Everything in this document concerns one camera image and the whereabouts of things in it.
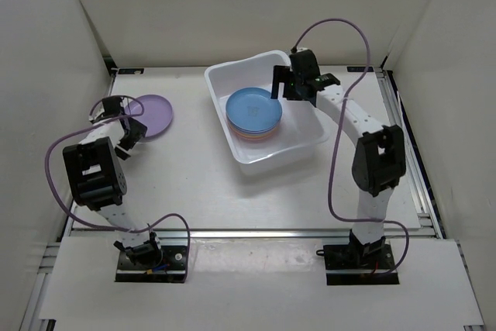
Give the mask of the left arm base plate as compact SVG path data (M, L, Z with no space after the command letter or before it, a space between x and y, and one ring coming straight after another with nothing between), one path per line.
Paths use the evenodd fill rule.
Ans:
M154 236L135 247L114 242L119 251L115 282L183 284L188 276L189 246L161 245Z

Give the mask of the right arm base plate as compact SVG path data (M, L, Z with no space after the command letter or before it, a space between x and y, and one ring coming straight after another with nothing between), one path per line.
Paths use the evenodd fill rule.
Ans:
M391 245L358 262L347 244L324 245L315 254L324 259L328 286L397 285L400 284Z

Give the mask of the purple plate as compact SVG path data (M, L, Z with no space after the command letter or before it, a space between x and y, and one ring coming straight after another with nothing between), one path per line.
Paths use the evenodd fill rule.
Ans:
M277 128L281 124L281 118L272 118L262 116L226 116L227 123L230 128L238 133L262 136Z
M155 140L164 134L172 123L174 117L172 105L161 95L142 95L126 105L125 113L133 115L140 113L140 104L144 106L144 113L135 119L147 127L143 141Z

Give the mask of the white plastic bin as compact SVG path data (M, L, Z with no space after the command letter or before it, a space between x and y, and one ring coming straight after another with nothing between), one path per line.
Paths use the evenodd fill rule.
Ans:
M205 70L205 81L229 148L246 175L262 174L313 155L329 138L327 117L309 102L281 99L283 110L278 131L262 143L241 141L229 128L226 102L235 91L258 87L271 90L273 67L288 66L289 56L280 50L257 54L244 60L216 64Z

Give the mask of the blue plate front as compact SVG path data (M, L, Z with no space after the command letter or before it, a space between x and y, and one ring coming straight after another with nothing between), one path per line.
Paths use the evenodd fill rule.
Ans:
M277 99L262 88L242 88L232 93L226 102L226 115L282 118L283 110Z

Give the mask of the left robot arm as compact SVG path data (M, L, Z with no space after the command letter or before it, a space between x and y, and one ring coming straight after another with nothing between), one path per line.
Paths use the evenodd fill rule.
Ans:
M91 108L84 139L62 151L73 200L104 218L106 228L119 234L119 252L149 271L166 267L164 249L154 225L126 211L128 187L121 163L136 144L163 133L173 117L171 103L161 95L110 95Z

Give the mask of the light blue plate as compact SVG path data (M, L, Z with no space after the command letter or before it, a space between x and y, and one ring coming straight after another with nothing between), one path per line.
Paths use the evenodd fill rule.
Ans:
M270 129L268 129L266 131L260 131L260 132L250 132L247 130L242 130L238 126L235 126L231 122L228 122L228 126L237 136L241 136L241 137L244 137L247 139L256 139L256 138L264 138L264 137L271 136L272 133L277 131L280 124L277 123L275 126L271 127Z

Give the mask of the pink plate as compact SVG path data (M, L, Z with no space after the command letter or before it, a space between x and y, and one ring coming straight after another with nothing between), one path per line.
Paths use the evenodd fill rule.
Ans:
M236 134L236 136L241 140L248 143L262 143L272 137L271 134L263 134L260 136L247 136L246 134Z

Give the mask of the cream plate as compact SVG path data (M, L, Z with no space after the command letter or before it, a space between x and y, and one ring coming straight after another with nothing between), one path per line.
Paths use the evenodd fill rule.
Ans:
M273 136L278 131L278 127L277 126L275 126L270 131L266 131L264 133L246 133L246 132L240 131L237 128L234 128L234 127L230 127L230 129L238 137L243 138L245 140L252 140L252 141L263 140L263 139L269 138L269 137Z

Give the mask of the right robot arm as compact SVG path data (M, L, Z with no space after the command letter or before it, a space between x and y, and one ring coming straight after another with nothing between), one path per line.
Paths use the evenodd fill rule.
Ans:
M307 101L338 126L355 147L351 172L359 188L348 259L356 268L372 264L385 247L384 224L393 190L406 172L405 137L400 126L387 126L369 115L332 74L322 74L310 49L293 48L283 74L283 96Z

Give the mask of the orange plate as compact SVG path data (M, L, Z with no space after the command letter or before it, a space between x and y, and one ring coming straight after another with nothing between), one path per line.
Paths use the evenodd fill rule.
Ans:
M246 141L250 141L250 142L263 141L265 139L268 139L268 138L272 137L276 133L275 130L270 131L270 132L266 132L266 133L258 133L258 134L255 134L255 133L242 133L242 132L238 132L238 131L233 131L233 132L240 139L243 139L243 140L246 140Z

